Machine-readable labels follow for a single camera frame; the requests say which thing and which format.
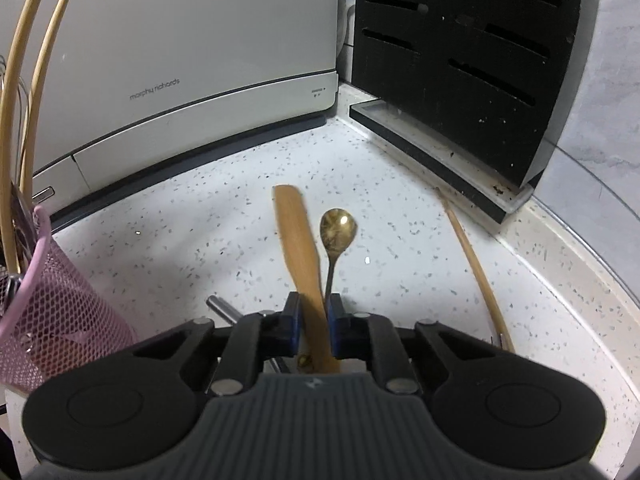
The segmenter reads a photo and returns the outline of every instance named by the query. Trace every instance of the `gray ribbed panel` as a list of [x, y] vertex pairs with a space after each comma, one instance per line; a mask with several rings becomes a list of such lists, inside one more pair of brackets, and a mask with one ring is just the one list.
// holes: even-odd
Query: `gray ribbed panel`
[[[315, 388], [310, 384], [322, 381]], [[267, 375], [215, 399], [178, 446], [117, 472], [47, 464], [31, 480], [602, 480], [587, 462], [548, 472], [487, 465], [453, 446], [417, 397], [379, 389], [369, 374]]]

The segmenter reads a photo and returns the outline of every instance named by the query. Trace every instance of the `countertop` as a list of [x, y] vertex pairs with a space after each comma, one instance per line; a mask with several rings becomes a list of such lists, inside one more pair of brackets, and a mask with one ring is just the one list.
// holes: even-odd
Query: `countertop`
[[[276, 184], [303, 193], [318, 238], [322, 213], [359, 224], [338, 261], [334, 291], [348, 310], [396, 325], [429, 317], [489, 340], [490, 319], [434, 190], [340, 118], [180, 174], [76, 222], [56, 240], [141, 338], [213, 317], [221, 296], [244, 313], [280, 310], [293, 289], [271, 199]], [[615, 475], [640, 404], [593, 332], [535, 273], [464, 213], [460, 221], [490, 280], [518, 354], [583, 380], [607, 410], [594, 463]], [[323, 255], [322, 272], [327, 260]]]

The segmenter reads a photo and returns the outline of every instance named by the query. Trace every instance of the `mesh holder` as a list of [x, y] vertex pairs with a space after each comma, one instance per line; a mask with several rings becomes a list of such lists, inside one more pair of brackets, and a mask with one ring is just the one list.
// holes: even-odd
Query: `mesh holder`
[[[24, 393], [136, 341], [129, 325], [53, 240], [41, 206], [34, 218], [38, 243], [33, 259], [0, 319], [0, 383]], [[0, 276], [0, 301], [7, 283], [6, 274]]]

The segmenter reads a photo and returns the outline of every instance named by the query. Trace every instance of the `countertop speckle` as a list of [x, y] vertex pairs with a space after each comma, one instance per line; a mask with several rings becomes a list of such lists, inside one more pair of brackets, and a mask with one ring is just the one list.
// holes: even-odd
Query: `countertop speckle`
[[[228, 156], [138, 192], [56, 235], [93, 286], [145, 338], [199, 316], [210, 294], [242, 312], [280, 310], [294, 286], [276, 232], [271, 188], [303, 193], [318, 235], [322, 213], [359, 224], [337, 264], [347, 309], [399, 326], [430, 317], [492, 336], [482, 295], [433, 189], [339, 118]], [[640, 406], [597, 342], [514, 254], [458, 213], [511, 327], [518, 354], [575, 376], [607, 409], [594, 457], [610, 476], [631, 442]], [[321, 251], [322, 272], [327, 260]]]

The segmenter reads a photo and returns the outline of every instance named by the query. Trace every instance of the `long wooden handle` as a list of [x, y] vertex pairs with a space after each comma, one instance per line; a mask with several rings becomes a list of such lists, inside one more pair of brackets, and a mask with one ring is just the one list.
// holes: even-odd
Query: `long wooden handle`
[[468, 260], [469, 265], [471, 266], [471, 270], [476, 277], [476, 281], [478, 282], [478, 286], [480, 287], [480, 292], [482, 292], [482, 297], [484, 298], [486, 307], [489, 310], [489, 316], [491, 316], [491, 320], [494, 322], [495, 330], [498, 333], [498, 337], [500, 338], [500, 346], [504, 350], [515, 352], [513, 341], [511, 340], [511, 336], [509, 335], [509, 329], [507, 328], [507, 324], [504, 322], [504, 317], [502, 316], [502, 312], [500, 312], [498, 302], [495, 299], [494, 292], [492, 291], [491, 285], [489, 284], [489, 280], [487, 280], [484, 270], [482, 270], [480, 260], [478, 260], [478, 256], [476, 255], [476, 252], [474, 251], [469, 238], [466, 237], [465, 230], [462, 228], [462, 225], [460, 225], [458, 217], [451, 208], [449, 200], [447, 200], [447, 197], [445, 197], [441, 190], [439, 190], [438, 188], [436, 188], [436, 193], [438, 194], [438, 197], [442, 202], [444, 211], [449, 217], [449, 221], [451, 222], [453, 230], [456, 232], [456, 236], [458, 237], [460, 245], [462, 246], [462, 250], [465, 251], [466, 259]]
[[28, 98], [29, 113], [28, 120], [24, 123], [22, 130], [22, 140], [20, 146], [20, 191], [31, 205], [33, 196], [33, 158], [36, 145], [36, 129], [38, 127], [38, 117], [40, 115], [40, 103], [42, 102], [42, 92], [44, 91], [44, 81], [47, 76], [47, 68], [53, 51], [53, 44], [60, 30], [60, 23], [64, 16], [69, 0], [58, 0], [53, 11], [49, 27], [44, 35], [36, 67], [31, 79], [31, 91]]
[[331, 355], [329, 327], [322, 306], [320, 257], [302, 195], [294, 186], [276, 186], [273, 203], [284, 261], [302, 296], [305, 335], [313, 370], [322, 374], [338, 373], [340, 365]]
[[11, 137], [14, 127], [15, 99], [24, 52], [41, 1], [26, 0], [24, 3], [11, 49], [9, 49], [4, 74], [4, 92], [0, 98], [0, 236], [6, 268], [10, 273], [18, 272], [19, 268], [11, 216]]

